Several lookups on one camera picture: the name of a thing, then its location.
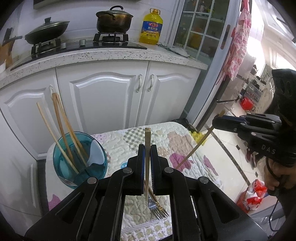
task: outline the cooking pot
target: cooking pot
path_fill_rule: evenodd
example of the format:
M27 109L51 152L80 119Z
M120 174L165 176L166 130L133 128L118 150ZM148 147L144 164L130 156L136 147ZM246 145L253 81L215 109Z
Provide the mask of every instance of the cooking pot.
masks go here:
M99 32L104 33L126 33L131 26L131 19L133 15L125 12L122 6L116 5L108 11L100 11L96 13L98 20L96 28Z
M50 41L61 36L67 29L70 21L51 22L51 18L44 19L45 23L33 29L25 35L25 40L29 44L38 44Z

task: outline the black glass cooktop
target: black glass cooktop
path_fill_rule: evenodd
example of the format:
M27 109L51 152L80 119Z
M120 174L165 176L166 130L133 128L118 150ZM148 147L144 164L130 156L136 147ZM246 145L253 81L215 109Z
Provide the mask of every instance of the black glass cooktop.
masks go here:
M51 55L80 50L80 49L95 49L95 48L133 48L133 49L147 49L144 46L138 45L133 42L93 42L92 40L87 40L84 46L79 46L79 42L73 43L66 43L66 48L61 49L61 47L57 47L55 49L46 51L44 53L35 54L33 56L28 56L27 58L23 59L18 65L11 68L14 70L24 64L30 63L34 60L41 59L44 57L48 57Z

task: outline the pot lid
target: pot lid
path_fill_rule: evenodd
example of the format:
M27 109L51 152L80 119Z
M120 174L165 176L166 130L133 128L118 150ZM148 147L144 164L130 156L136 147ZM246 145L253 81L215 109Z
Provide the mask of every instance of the pot lid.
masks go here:
M51 19L51 17L45 18L44 19L44 21L45 21L44 24L40 25L37 28L34 28L30 33L28 33L26 35L35 33L37 31L40 31L40 30L43 30L43 29L51 28L51 27L54 27L54 26L65 25L65 24L68 24L70 22L70 21L56 21L56 22L52 22L52 21L50 21L50 19Z
M113 8L116 8L116 7L119 7L121 10L113 10ZM120 6L120 5L113 6L113 7L110 8L110 10L104 11L104 12L110 12L110 13L113 13L113 14L124 14L124 15L128 15L128 16L133 17L133 15L131 15L130 13L124 11L123 6Z

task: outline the quilted tablecloth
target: quilted tablecloth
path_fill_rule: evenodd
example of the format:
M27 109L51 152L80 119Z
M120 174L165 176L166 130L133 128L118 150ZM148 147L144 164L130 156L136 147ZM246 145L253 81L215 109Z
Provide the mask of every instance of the quilted tablecloth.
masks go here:
M145 127L151 128L151 143L156 144L158 155L167 158L169 165L175 168L196 145L189 131L175 122L166 122L150 126L141 126L119 131L95 134L103 146L107 158L108 169L105 177L109 177L120 168L124 168L130 157L136 156L139 144L145 144ZM46 192L49 210L55 207L73 189L64 185L53 167L53 144L46 159ZM222 189L217 172L210 160L197 150L179 170L188 177L208 177ZM158 196L158 201L170 214L168 196ZM126 196L121 241L160 240L172 234L171 217L157 220L149 211L144 196Z

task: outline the stove knob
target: stove knob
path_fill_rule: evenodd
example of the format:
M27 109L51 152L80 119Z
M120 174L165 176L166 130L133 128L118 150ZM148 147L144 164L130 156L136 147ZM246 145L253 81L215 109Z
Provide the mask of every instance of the stove knob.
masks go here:
M61 49L65 49L66 48L66 43L61 43Z
M85 46L85 42L86 42L85 39L81 39L81 40L79 40L79 46L80 46L80 47Z

